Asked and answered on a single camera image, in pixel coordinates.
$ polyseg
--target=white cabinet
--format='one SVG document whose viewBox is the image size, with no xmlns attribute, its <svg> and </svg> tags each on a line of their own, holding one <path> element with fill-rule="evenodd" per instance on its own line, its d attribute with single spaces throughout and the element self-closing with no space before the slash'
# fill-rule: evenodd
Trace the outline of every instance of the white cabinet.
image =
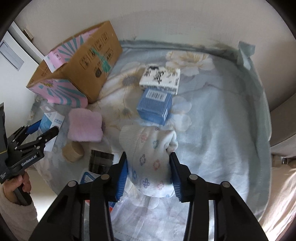
<svg viewBox="0 0 296 241">
<path fill-rule="evenodd" d="M 15 130 L 26 125 L 34 93 L 26 88 L 38 64 L 18 45 L 7 32 L 0 42 L 0 103 L 4 102 L 6 134 L 10 136 Z M 18 56 L 22 61 L 13 62 Z"/>
</svg>

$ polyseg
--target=green tape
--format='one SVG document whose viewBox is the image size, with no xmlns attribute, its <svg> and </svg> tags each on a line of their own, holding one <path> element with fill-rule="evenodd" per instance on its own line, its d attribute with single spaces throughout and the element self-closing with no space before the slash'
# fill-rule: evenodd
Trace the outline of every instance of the green tape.
<svg viewBox="0 0 296 241">
<path fill-rule="evenodd" d="M 102 68 L 103 72 L 108 73 L 111 70 L 111 66 L 109 65 L 108 61 L 105 59 L 104 56 L 100 55 L 94 48 L 91 48 L 91 50 L 99 57 L 99 59 L 102 61 Z"/>
</svg>

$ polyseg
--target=blue box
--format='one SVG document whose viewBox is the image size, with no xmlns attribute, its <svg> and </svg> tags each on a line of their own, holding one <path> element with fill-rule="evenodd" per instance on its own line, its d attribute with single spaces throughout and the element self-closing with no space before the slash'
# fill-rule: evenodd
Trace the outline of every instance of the blue box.
<svg viewBox="0 0 296 241">
<path fill-rule="evenodd" d="M 172 94 L 155 89 L 146 89 L 137 106 L 142 119 L 165 125 L 172 107 Z"/>
</svg>

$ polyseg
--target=pink towel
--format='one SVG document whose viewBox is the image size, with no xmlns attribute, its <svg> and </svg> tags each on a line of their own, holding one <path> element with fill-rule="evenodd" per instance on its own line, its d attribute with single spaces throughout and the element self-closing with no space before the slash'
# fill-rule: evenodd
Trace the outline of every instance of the pink towel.
<svg viewBox="0 0 296 241">
<path fill-rule="evenodd" d="M 103 137 L 102 115 L 88 109 L 77 108 L 69 112 L 68 139 L 78 142 L 100 142 Z"/>
</svg>

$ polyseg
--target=screw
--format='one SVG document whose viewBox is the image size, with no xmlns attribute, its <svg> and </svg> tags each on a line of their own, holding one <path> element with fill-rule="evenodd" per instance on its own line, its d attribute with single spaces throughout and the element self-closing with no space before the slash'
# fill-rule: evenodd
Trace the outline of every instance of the screw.
<svg viewBox="0 0 296 241">
<path fill-rule="evenodd" d="M 189 179 L 190 179 L 190 180 L 197 180 L 197 179 L 198 179 L 198 176 L 195 175 L 195 174 L 190 174 L 190 175 L 189 175 Z"/>
<path fill-rule="evenodd" d="M 110 178 L 110 176 L 108 175 L 108 174 L 103 174 L 102 176 L 101 176 L 101 179 L 102 180 L 108 180 Z"/>
<path fill-rule="evenodd" d="M 222 182 L 222 186 L 225 187 L 225 188 L 229 188 L 230 183 L 229 182 Z"/>
<path fill-rule="evenodd" d="M 69 181 L 68 182 L 68 186 L 71 187 L 71 188 L 72 187 L 75 187 L 76 186 L 76 182 L 75 181 Z"/>
</svg>

